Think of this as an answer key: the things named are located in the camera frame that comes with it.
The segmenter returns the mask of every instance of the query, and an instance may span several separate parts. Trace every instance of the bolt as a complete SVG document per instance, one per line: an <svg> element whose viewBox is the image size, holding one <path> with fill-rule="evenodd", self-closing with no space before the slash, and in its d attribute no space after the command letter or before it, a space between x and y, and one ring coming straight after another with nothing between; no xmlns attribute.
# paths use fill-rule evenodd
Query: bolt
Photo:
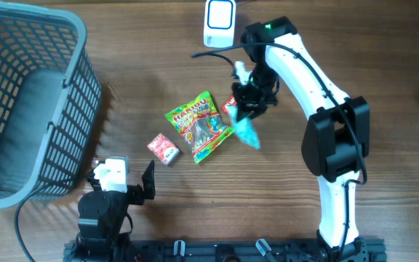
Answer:
<svg viewBox="0 0 419 262"><path fill-rule="evenodd" d="M319 254L321 254L321 257L323 258L327 258L327 251L325 248L320 249Z"/></svg>

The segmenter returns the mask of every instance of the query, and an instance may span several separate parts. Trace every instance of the small robot arm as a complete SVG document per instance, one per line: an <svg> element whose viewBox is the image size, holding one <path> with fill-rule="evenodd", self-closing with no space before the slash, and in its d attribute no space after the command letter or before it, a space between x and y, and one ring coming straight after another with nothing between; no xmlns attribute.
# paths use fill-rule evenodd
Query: small robot arm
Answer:
<svg viewBox="0 0 419 262"><path fill-rule="evenodd" d="M75 242L65 245L63 261L141 262L140 253L129 238L133 223L127 208L154 199L154 161L142 175L143 186L127 185L127 157L112 156L96 164L87 175L93 191L79 201L80 232ZM130 223L130 231L120 233L125 218Z"/></svg>
<svg viewBox="0 0 419 262"><path fill-rule="evenodd" d="M279 78L284 80L308 120L302 155L319 182L322 219L317 238L321 257L343 261L360 253L363 240L355 224L355 188L366 183L363 158L370 143L368 104L362 97L351 99L327 78L286 17L247 26L241 42L194 57L243 47L255 63L251 72L243 62L234 64L239 81L233 83L232 91L238 121L254 119L268 105L275 106ZM336 128L337 123L343 126ZM360 170L364 171L362 181L358 181Z"/></svg>

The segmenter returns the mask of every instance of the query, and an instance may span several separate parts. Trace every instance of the candy package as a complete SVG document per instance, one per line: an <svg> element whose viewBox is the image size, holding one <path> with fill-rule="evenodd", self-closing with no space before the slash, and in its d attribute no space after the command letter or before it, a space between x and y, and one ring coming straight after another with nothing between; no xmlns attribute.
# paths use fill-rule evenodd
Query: candy package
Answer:
<svg viewBox="0 0 419 262"><path fill-rule="evenodd" d="M237 105L236 99L234 98L233 95L231 95L231 98L227 100L227 102L223 105L221 109L224 111L224 113L229 114L228 106L236 106L236 105Z"/></svg>
<svg viewBox="0 0 419 262"><path fill-rule="evenodd" d="M169 164L179 154L179 148L161 133L147 147L163 164Z"/></svg>
<svg viewBox="0 0 419 262"><path fill-rule="evenodd" d="M189 144L195 163L209 155L234 131L221 122L208 91L165 116Z"/></svg>

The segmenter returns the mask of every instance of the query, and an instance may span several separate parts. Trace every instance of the cable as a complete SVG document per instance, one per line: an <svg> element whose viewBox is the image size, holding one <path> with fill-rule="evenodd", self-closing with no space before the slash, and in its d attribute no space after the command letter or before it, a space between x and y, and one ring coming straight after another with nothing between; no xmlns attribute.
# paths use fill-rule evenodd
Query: cable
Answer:
<svg viewBox="0 0 419 262"><path fill-rule="evenodd" d="M226 60L227 63L229 63L232 67L234 67L234 63L232 63L232 60L230 60L229 58L225 57L224 55L211 54L210 56L222 58L222 59Z"/></svg>
<svg viewBox="0 0 419 262"><path fill-rule="evenodd" d="M279 89L281 88L281 80L279 79L279 76L277 76L276 80L276 91L274 91L273 97L277 95L279 92Z"/></svg>
<svg viewBox="0 0 419 262"><path fill-rule="evenodd" d="M358 156L359 159L359 163L361 165L362 168L362 176L363 176L363 180L359 181L359 180L355 180L355 179L349 179L347 180L344 184L344 190L345 190L345 204L346 204L346 219L345 219L345 223L344 223L344 231L343 231L343 235L342 235L342 242L340 244L340 249L339 249L339 256L338 256L338 261L340 259L340 257L342 256L343 253L343 248L346 245L346 240L347 240L347 233L348 233L348 227L350 225L350 210L348 208L348 204L349 204L349 198L348 198L348 187L350 183L355 183L357 185L364 185L367 183L367 168L364 164L364 158L363 158L363 153L362 153L362 147L359 145L358 139L356 138L356 134L354 132L354 130L352 129L351 123L348 120L346 114L344 113L344 111L342 110L342 108L339 106L339 103L335 100L334 96L332 95L332 93L330 92L330 90L326 87L326 84L323 82L323 80L321 79L321 77L318 75L318 72L316 72L316 70L313 68L313 66L311 66L311 64L298 52L294 51L293 49L283 46L281 44L276 44L276 43L249 43L249 44L239 44L236 46L232 46L232 47L225 47L225 48L220 48L220 49L214 49L208 52L201 52L201 53L196 53L193 54L191 57L195 58L195 57L201 57L204 55L216 55L219 52L225 52L225 51L229 51L229 50L233 50L233 49L238 49L238 48L243 48L243 47L256 47L256 46L272 46L272 47L278 47L280 49L286 50L290 53L292 53L294 55L295 58L299 59L300 61L303 62L303 64L305 64L305 66L310 70L310 72L314 75L314 77L316 78L316 80L318 81L319 85L321 85L321 88L326 92L326 96L331 100L331 102L334 104L334 106L338 109L339 115L342 118L344 125L348 128L348 131L350 132L350 135L352 137L352 140L354 141L355 144L355 149L356 149L356 155Z"/></svg>
<svg viewBox="0 0 419 262"><path fill-rule="evenodd" d="M240 258L235 255L227 256L223 259L223 262L241 262Z"/></svg>
<svg viewBox="0 0 419 262"><path fill-rule="evenodd" d="M125 216L129 220L130 223L130 230L127 232L129 235L132 233L132 230L134 228L134 223L132 223L132 218L130 217L129 213L126 213Z"/></svg>
<svg viewBox="0 0 419 262"><path fill-rule="evenodd" d="M24 197L24 199L22 199L22 201L20 201L19 206L17 207L16 211L15 211L15 215L14 215L14 228L15 228L15 234L17 236L17 240L19 241L20 247L22 248L22 251L25 253L25 255L27 256L28 260L30 262L35 262L35 260L32 258L32 256L30 255L30 253L27 250L27 247L25 246L25 244L23 243L22 237L20 236L20 230L19 230L19 213L20 213L20 209L22 208L22 206L25 204L25 202L27 202L27 200L31 197L33 197L33 195L39 193L40 191L49 188L51 186L58 186L61 184L64 184L66 182L71 182L71 179L65 179L65 180L61 180L61 181L57 181L54 183L48 183L38 189L33 190L29 195L27 195L26 197Z"/></svg>

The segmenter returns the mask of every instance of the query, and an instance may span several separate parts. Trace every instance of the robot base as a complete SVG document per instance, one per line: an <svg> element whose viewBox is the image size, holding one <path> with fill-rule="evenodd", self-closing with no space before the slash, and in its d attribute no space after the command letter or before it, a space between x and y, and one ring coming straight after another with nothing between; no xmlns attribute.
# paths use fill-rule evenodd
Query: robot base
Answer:
<svg viewBox="0 0 419 262"><path fill-rule="evenodd" d="M88 256L86 250L72 250L74 245L65 246L64 261L125 261L132 262L317 262L324 261L317 253L317 239L293 239L284 242L268 242L271 255L263 257L255 242L177 242L138 241L127 248L126 257L110 255L103 259ZM386 247L382 239L362 239L360 254L347 258L345 262L386 262Z"/></svg>

